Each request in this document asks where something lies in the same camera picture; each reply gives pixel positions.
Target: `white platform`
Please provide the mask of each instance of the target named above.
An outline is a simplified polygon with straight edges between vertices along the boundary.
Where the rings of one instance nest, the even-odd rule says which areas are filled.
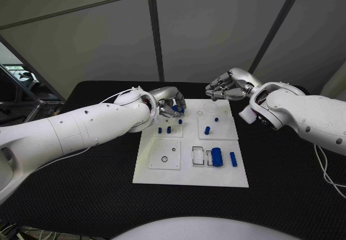
[[[133,183],[249,188],[230,102],[187,99],[187,106],[182,124],[181,118],[158,116],[155,125],[142,132]],[[205,125],[211,127],[210,135],[205,135]],[[194,166],[194,147],[204,147],[205,165],[200,167]],[[223,167],[208,167],[207,151],[213,148],[221,148]],[[231,152],[238,167],[233,166]]]

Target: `black mesh mat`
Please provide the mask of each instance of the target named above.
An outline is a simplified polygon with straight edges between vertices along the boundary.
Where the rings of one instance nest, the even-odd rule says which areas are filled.
[[[64,112],[97,104],[140,86],[176,86],[204,99],[205,83],[87,81]],[[142,133],[129,133],[29,176],[0,206],[0,218],[50,231],[114,237],[136,226],[179,216],[241,220],[302,239],[346,239],[346,199],[324,180],[313,144],[290,127],[275,131],[247,124],[231,102],[250,188],[133,184]],[[326,151],[329,173],[346,180],[346,158]]]

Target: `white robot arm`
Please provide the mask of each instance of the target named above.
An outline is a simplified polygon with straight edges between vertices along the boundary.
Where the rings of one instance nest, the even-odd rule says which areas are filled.
[[[250,97],[250,104],[240,113],[251,124],[279,130],[289,125],[299,136],[328,150],[346,155],[346,102],[319,95],[306,95],[295,86],[282,82],[263,84],[243,69],[233,68],[207,86],[213,100],[233,101]]]
[[[127,132],[140,132],[156,113],[182,118],[187,102],[176,87],[152,92],[133,88],[114,103],[80,108],[54,117],[0,127],[0,204],[27,177],[54,159],[116,139]]]

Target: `rectangular slot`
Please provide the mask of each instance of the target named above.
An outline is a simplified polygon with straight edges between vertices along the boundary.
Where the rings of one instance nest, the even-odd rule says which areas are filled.
[[[205,153],[204,153],[204,147],[202,146],[194,146],[192,147],[192,165],[195,167],[204,167],[205,166]]]
[[[214,166],[214,157],[213,157],[213,151],[207,151],[207,166]]]

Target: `large blue cylinder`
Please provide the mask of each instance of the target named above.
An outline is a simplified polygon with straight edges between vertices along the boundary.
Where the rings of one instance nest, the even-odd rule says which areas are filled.
[[[224,166],[224,161],[223,161],[223,150],[220,147],[215,147],[211,150],[211,156],[213,156],[213,165],[215,167]]]

